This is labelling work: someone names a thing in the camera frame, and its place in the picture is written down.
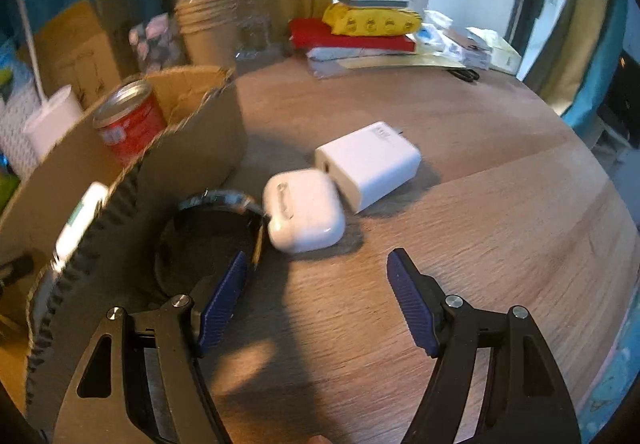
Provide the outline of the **red tin can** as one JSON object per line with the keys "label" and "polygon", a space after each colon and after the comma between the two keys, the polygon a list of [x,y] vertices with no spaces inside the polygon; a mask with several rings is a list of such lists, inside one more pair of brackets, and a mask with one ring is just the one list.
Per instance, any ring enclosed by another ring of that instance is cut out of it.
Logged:
{"label": "red tin can", "polygon": [[92,126],[122,166],[128,166],[166,127],[152,85],[136,78],[119,86],[94,111]]}

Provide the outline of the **brown lamp packaging box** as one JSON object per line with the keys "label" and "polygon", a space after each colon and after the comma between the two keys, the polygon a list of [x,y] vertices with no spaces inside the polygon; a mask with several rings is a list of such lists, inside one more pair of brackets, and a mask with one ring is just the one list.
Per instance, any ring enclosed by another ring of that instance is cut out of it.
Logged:
{"label": "brown lamp packaging box", "polygon": [[129,45],[142,22],[139,0],[78,0],[34,34],[44,93],[70,85],[88,110],[139,71]]}

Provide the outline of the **white pill bottle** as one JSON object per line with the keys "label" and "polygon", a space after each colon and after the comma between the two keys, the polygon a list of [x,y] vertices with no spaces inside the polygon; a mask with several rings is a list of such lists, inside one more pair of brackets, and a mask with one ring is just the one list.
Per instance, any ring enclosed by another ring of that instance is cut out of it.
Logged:
{"label": "white pill bottle", "polygon": [[93,182],[82,195],[55,242],[52,258],[54,271],[62,272],[96,215],[96,211],[102,207],[109,190],[105,184]]}

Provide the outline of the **white plastic basket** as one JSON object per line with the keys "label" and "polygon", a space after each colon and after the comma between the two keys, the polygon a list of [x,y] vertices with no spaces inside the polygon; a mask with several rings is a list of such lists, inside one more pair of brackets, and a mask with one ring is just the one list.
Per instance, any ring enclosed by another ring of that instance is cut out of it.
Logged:
{"label": "white plastic basket", "polygon": [[27,119],[37,113],[39,108],[40,99],[34,77],[13,90],[8,102],[1,101],[1,152],[22,181],[27,180],[39,164],[32,143],[24,134]]}

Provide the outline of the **red book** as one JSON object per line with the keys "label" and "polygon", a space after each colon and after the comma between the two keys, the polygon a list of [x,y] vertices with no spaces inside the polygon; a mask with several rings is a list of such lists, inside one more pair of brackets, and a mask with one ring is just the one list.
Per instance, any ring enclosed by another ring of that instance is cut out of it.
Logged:
{"label": "red book", "polygon": [[334,35],[331,27],[320,19],[295,18],[288,22],[290,40],[296,49],[363,48],[400,52],[413,52],[416,44],[406,35],[400,36],[345,36]]}

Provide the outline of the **grey box on wipes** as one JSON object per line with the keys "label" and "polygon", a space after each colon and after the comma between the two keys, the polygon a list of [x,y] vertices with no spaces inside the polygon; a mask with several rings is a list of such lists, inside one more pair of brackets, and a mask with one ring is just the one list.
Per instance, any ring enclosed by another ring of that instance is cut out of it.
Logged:
{"label": "grey box on wipes", "polygon": [[408,0],[337,0],[352,8],[405,9]]}

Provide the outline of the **white earbuds case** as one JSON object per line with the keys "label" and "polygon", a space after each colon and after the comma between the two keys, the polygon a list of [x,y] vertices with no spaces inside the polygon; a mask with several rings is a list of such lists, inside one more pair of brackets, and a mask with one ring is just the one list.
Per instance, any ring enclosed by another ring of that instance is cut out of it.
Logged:
{"label": "white earbuds case", "polygon": [[314,168],[281,172],[262,192],[268,234],[282,253],[308,253],[331,247],[344,235],[346,221],[331,179]]}

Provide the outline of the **white power adapter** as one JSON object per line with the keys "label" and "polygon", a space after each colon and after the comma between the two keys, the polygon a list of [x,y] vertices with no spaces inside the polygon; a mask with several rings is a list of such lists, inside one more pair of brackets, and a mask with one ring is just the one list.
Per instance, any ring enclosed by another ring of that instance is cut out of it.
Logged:
{"label": "white power adapter", "polygon": [[329,176],[355,213],[411,180],[421,160],[418,148],[384,121],[314,150],[314,166]]}

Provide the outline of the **black wrist watch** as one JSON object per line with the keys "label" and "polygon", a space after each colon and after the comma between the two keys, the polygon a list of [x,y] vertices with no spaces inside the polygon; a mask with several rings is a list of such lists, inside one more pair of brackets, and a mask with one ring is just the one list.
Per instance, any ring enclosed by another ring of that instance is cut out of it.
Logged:
{"label": "black wrist watch", "polygon": [[154,274],[167,296],[186,293],[243,256],[254,272],[262,256],[269,216],[253,197],[206,190],[178,204],[158,238]]}

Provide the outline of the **black scissors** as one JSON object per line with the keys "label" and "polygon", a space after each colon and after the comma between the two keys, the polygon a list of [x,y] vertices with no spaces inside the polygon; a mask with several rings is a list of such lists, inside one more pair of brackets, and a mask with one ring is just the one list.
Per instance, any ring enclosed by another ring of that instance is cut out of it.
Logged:
{"label": "black scissors", "polygon": [[448,68],[447,72],[457,79],[462,80],[462,82],[469,82],[469,84],[474,84],[474,82],[480,79],[480,74],[471,70],[471,68]]}

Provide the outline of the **white desk lamp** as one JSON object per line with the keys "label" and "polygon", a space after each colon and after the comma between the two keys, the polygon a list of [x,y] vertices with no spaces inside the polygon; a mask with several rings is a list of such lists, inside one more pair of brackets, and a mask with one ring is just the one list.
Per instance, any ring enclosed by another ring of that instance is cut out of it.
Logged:
{"label": "white desk lamp", "polygon": [[70,85],[58,88],[50,96],[44,92],[40,74],[39,60],[35,46],[34,35],[28,17],[25,0],[16,0],[18,13],[24,30],[29,61],[32,62],[36,90],[39,98],[39,108],[26,120],[23,132],[34,150],[39,163],[48,156],[55,145],[82,118],[84,111]]}

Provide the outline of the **stack of paper cups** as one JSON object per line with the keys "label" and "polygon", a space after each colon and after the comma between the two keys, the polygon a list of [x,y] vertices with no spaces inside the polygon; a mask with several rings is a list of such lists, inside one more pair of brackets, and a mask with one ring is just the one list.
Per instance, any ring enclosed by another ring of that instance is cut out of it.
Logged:
{"label": "stack of paper cups", "polygon": [[238,0],[184,0],[174,8],[186,54],[194,65],[235,67]]}

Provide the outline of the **cardboard box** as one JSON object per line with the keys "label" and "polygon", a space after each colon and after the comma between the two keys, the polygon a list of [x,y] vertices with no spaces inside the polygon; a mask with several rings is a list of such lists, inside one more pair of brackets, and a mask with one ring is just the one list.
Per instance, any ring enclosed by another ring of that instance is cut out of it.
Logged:
{"label": "cardboard box", "polygon": [[[154,274],[160,233],[180,201],[218,189],[241,164],[247,134],[232,71],[183,66],[149,76],[167,128],[125,168],[81,120],[35,171],[1,223],[1,246],[32,237],[37,271],[26,295],[27,421],[51,434],[93,331],[111,307],[165,300]],[[110,190],[61,273],[55,242],[93,182]]]}

